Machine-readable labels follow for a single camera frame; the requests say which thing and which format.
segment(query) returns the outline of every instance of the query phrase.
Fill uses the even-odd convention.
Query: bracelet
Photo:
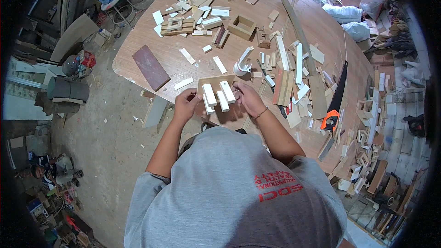
[[[251,120],[255,120],[255,119],[259,118],[260,115],[262,115],[262,114],[263,114],[265,111],[267,111],[267,110],[268,110],[268,108],[265,108],[265,110],[262,111],[261,113],[259,113],[257,116],[255,116],[255,117],[251,117]]]

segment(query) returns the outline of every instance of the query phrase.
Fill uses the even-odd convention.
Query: dark red board
[[[170,80],[167,72],[162,68],[147,45],[136,51],[132,58],[154,91],[158,91]]]

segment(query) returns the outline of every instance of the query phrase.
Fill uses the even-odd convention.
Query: gray t-shirt
[[[275,160],[257,135],[195,136],[172,178],[135,184],[124,247],[337,247],[346,212],[314,159]]]

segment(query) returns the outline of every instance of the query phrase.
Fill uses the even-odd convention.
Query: orange saw handle
[[[325,119],[323,119],[320,129],[330,130],[331,132],[334,132],[335,128],[337,127],[337,121],[339,118],[340,113],[338,113],[338,111],[335,109],[331,110],[330,112],[328,112]]]

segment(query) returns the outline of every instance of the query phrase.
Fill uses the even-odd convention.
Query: wooden table
[[[254,51],[250,56],[253,60],[253,68],[260,71],[256,62],[256,59],[259,59],[260,57],[259,53],[264,52],[265,54],[270,54],[277,50],[275,39],[271,42],[271,49],[262,49],[257,47],[256,37],[254,37],[252,41],[246,41],[238,36],[230,35],[225,42],[223,49],[218,49],[212,46],[213,50],[205,54],[202,47],[211,44],[212,37],[187,36],[184,38],[182,36],[164,36],[160,38],[153,30],[156,23],[153,19],[152,13],[157,10],[165,10],[173,3],[176,3],[176,0],[155,0],[141,16],[134,30],[130,32],[113,61],[113,70],[115,73],[170,102],[174,102],[175,97],[183,90],[183,88],[178,91],[174,90],[174,85],[181,80],[193,77],[195,81],[186,86],[186,88],[190,88],[197,87],[198,78],[221,75],[217,67],[215,67],[214,70],[208,70],[208,62],[214,56],[219,56],[225,68],[228,70],[228,73],[232,73],[234,63],[247,47],[253,46]],[[282,31],[283,25],[288,18],[280,0],[259,0],[255,5],[250,5],[244,0],[233,1],[231,3],[228,3],[227,0],[214,0],[212,6],[231,7],[231,17],[240,13],[253,18],[257,22],[258,27],[265,27],[270,33],[275,30]],[[273,29],[269,30],[268,25],[270,20],[268,19],[268,15],[273,9],[279,11],[280,14],[274,22]],[[325,54],[325,63],[322,66],[323,70],[325,70],[331,77],[333,72],[339,76],[346,58],[343,28],[312,0],[295,0],[294,10],[301,21],[308,42],[310,44],[318,43],[318,49]],[[186,13],[184,17],[189,15],[191,15],[191,11]],[[225,26],[227,26],[229,22],[230,20],[223,21]],[[287,31],[284,35],[285,47],[288,47],[296,40],[297,38],[294,34],[293,25],[289,22]],[[149,46],[159,63],[161,63],[163,68],[171,76],[171,80],[157,92],[154,92],[149,86],[132,58],[132,55],[143,45]],[[323,162],[318,162],[320,167],[327,173],[331,173],[339,163],[342,145],[346,142],[348,130],[353,129],[356,132],[361,125],[361,122],[355,113],[355,108],[357,100],[362,99],[365,96],[367,76],[373,76],[371,64],[354,40],[348,35],[346,35],[346,47],[349,66],[347,85],[345,88],[345,99],[348,105],[345,107],[342,127],[342,130],[346,130],[346,132],[341,136],[342,142],[340,145],[337,146],[337,148],[333,147]],[[181,48],[187,49],[190,55],[196,60],[196,63],[199,64],[199,67],[190,65],[187,59],[179,52],[179,49]],[[249,78],[239,79],[236,77],[236,79],[245,81],[256,91],[261,86],[262,81],[262,78],[254,78],[250,80]],[[263,102],[269,106],[271,111],[277,116],[284,127],[289,130],[291,135],[295,136],[297,131],[301,132],[302,142],[300,145],[305,150],[308,157],[317,159],[317,154],[322,148],[326,136],[307,129],[306,122],[308,117],[303,117],[302,122],[299,125],[290,129],[288,122],[282,117],[279,108],[271,103],[272,97],[273,93],[267,85],[262,94]],[[244,108],[230,105],[230,111],[225,113],[222,113],[220,109],[217,108],[218,107],[215,107],[215,114],[206,116],[204,114],[205,108],[202,102],[197,107],[196,114],[202,116],[206,120],[210,120],[232,130],[242,128],[245,118],[247,117]],[[261,135],[259,129],[252,122],[249,124],[246,131],[248,133]],[[356,145],[353,145],[349,149],[348,161],[337,174],[338,177],[347,178],[349,166],[356,162],[355,150]]]

